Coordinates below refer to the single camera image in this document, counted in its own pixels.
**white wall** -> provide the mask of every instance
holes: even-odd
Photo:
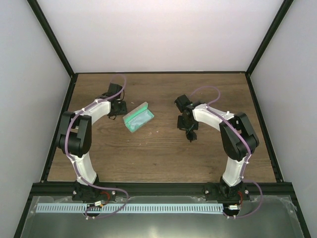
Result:
[[[69,84],[26,0],[0,8],[0,237],[13,237],[38,182]]]
[[[247,70],[282,0],[39,0],[75,72]]]
[[[252,74],[286,181],[317,237],[317,1],[294,1]]]

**brown wood surface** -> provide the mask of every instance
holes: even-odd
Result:
[[[101,181],[143,182],[218,182],[227,156],[220,133],[200,124],[198,140],[190,143],[184,131],[176,128],[179,110],[174,100],[190,95],[204,85],[221,91],[221,98],[212,106],[222,111],[244,112],[248,115],[260,146],[250,159],[245,178],[258,182],[275,182],[270,160],[244,74],[127,74],[125,101],[128,111],[143,102],[155,115],[135,133],[124,125],[122,116],[116,120],[103,117],[93,126],[90,157]],[[107,91],[112,75],[80,74],[70,102],[69,111],[91,103]],[[213,89],[197,92],[192,100],[211,101],[217,97]],[[74,169],[60,149],[56,150],[50,181],[74,181]]]

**teal pouch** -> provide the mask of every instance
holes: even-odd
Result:
[[[153,113],[148,109],[148,103],[145,102],[136,109],[123,117],[125,126],[130,132],[135,132],[145,123],[154,118]]]

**black metal frame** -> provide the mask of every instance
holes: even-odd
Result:
[[[57,55],[59,56],[61,62],[63,63],[66,71],[70,76],[70,83],[67,90],[67,94],[62,106],[62,110],[60,116],[63,112],[68,109],[75,84],[77,81],[78,73],[74,73],[72,70],[61,46],[59,45],[49,23],[47,22],[38,2],[36,0],[27,0],[30,4],[30,7],[34,11],[37,19],[39,20],[42,28],[44,29],[48,39],[50,40],[51,44],[53,45]],[[264,118],[261,113],[261,109],[259,103],[256,98],[256,94],[254,92],[252,82],[250,79],[250,75],[252,74],[253,70],[255,69],[256,65],[260,61],[261,56],[263,55],[264,51],[266,50],[269,42],[271,41],[274,33],[276,32],[277,28],[279,27],[281,21],[283,20],[287,10],[291,6],[293,0],[284,0],[276,17],[274,18],[269,30],[267,31],[259,49],[257,50],[249,68],[246,72],[244,71],[205,71],[205,72],[126,72],[126,73],[244,73],[246,76],[246,80],[250,89],[250,93],[252,96],[252,100],[254,103],[254,107],[257,112],[257,116],[260,122],[261,130],[264,135],[264,140],[266,143],[267,151],[269,154],[269,158],[271,160],[271,164],[273,167],[274,175],[276,178],[276,183],[259,183],[263,194],[264,195],[289,195],[292,199],[293,204],[297,207],[297,217],[300,222],[302,231],[306,238],[310,238],[310,233],[308,231],[305,219],[303,217],[301,208],[299,206],[296,194],[294,192],[292,183],[284,182],[281,170],[278,165],[278,161],[275,156],[275,152],[271,143],[271,140],[268,135],[268,131],[265,125]],[[47,157],[47,161],[43,170],[43,174],[41,177],[40,183],[34,183],[30,192],[30,195],[27,199],[26,206],[24,208],[23,214],[21,216],[20,222],[18,224],[15,238],[19,238],[23,231],[23,226],[31,205],[32,198],[34,196],[72,196],[72,192],[74,190],[74,183],[73,182],[49,182],[47,181],[48,174],[50,172],[50,168],[52,165],[53,157],[56,151],[55,140],[57,136],[57,129],[60,123],[60,117],[57,123],[57,127],[53,136],[53,141],[49,150],[49,154]],[[106,187],[117,187],[125,189],[131,196],[144,196],[144,195],[151,195],[151,196],[165,196],[165,195],[193,195],[193,196],[205,196],[204,191],[206,187],[208,187],[209,183],[101,183],[102,186]],[[253,184],[246,184],[247,189],[249,191],[249,195],[258,195],[259,191],[257,187]]]

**wooden tabletop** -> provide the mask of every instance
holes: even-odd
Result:
[[[75,111],[91,103],[108,89],[111,74],[80,74],[69,105]],[[135,133],[124,125],[122,116],[115,120],[103,117],[93,125],[90,157],[101,181],[129,182],[218,182],[227,155],[220,133],[200,123],[197,140],[190,143],[184,131],[177,129],[179,110],[175,99],[190,95],[204,85],[216,86],[221,98],[212,107],[248,115],[260,146],[247,166],[245,178],[258,182],[275,182],[259,121],[244,74],[127,74],[124,100],[128,111],[143,102],[155,117]],[[123,84],[118,77],[114,82]],[[211,101],[213,89],[197,92],[192,101]],[[74,181],[71,162],[56,150],[49,181]]]

